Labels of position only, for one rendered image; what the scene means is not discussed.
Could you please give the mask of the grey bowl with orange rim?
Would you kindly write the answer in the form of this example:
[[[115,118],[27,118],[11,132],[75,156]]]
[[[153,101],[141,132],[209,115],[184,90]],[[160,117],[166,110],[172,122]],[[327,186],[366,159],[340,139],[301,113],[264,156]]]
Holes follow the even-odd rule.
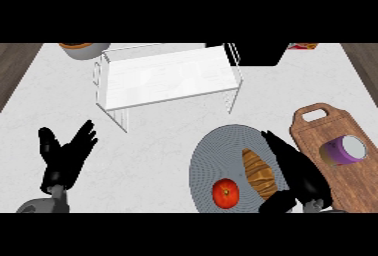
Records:
[[[101,55],[109,48],[109,43],[60,43],[67,56],[75,60],[89,60]]]

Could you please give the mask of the grey round woven placemat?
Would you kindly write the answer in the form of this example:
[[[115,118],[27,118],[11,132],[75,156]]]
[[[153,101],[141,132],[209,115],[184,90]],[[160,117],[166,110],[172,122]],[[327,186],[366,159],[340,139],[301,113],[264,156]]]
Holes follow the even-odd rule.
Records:
[[[215,128],[196,145],[188,165],[188,187],[199,213],[256,213],[264,202],[247,184],[242,163],[242,150],[247,148],[271,168],[277,190],[287,190],[283,174],[264,137],[256,129],[244,125]],[[230,209],[219,208],[212,201],[212,184],[230,179],[239,188],[239,202]]]

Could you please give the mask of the brown croissant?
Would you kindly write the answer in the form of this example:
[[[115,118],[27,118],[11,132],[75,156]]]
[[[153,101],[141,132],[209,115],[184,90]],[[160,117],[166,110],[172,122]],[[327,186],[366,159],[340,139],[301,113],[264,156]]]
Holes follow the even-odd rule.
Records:
[[[267,200],[277,192],[273,170],[259,156],[244,148],[242,150],[242,163],[249,186],[259,197]]]

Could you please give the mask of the red tomato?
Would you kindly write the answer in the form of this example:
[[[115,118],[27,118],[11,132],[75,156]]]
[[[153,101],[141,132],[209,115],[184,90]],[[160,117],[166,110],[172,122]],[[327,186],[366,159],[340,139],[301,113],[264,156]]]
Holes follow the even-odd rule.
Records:
[[[230,209],[239,202],[239,187],[227,178],[212,184],[212,201],[221,209]]]

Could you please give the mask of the red and orange box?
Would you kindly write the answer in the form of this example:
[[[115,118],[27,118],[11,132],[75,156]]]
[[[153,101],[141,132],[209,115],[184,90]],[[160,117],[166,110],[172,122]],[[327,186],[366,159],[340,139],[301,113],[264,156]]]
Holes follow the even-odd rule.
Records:
[[[287,50],[312,50],[318,43],[289,43]]]

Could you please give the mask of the purple can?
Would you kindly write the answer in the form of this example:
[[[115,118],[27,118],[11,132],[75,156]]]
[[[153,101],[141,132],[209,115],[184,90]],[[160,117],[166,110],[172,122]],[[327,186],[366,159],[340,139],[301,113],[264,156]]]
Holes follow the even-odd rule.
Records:
[[[348,165],[366,158],[367,146],[354,135],[342,135],[320,146],[318,154],[329,166]]]

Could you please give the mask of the brown wooden cutting board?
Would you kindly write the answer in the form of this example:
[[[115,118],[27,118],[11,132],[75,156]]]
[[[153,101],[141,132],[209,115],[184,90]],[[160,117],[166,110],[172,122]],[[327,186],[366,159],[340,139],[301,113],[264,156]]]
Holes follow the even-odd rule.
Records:
[[[326,103],[299,108],[289,133],[329,183],[332,207],[378,213],[378,148],[348,112]]]

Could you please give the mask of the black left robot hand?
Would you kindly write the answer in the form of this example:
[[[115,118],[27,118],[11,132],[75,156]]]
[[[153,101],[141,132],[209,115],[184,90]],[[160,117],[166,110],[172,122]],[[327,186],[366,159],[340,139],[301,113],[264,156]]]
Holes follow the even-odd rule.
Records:
[[[60,185],[69,190],[75,184],[84,161],[97,143],[94,124],[85,121],[69,143],[60,144],[47,127],[38,129],[39,155],[45,171],[39,189],[50,194],[51,187]]]

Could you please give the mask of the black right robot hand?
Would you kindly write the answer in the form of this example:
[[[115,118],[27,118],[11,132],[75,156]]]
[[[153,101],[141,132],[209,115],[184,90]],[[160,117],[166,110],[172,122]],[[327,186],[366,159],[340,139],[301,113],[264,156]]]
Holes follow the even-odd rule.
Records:
[[[308,157],[270,132],[261,132],[276,156],[289,189],[277,191],[259,206],[259,213],[287,213],[296,203],[304,205],[321,199],[326,209],[332,205],[327,181]]]

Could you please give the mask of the black appliance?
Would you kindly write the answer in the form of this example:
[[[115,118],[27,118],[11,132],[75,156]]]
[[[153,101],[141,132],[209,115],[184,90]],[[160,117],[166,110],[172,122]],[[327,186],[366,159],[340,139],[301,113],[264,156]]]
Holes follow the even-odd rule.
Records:
[[[205,47],[221,46],[231,66],[276,66],[287,43],[206,43]]]

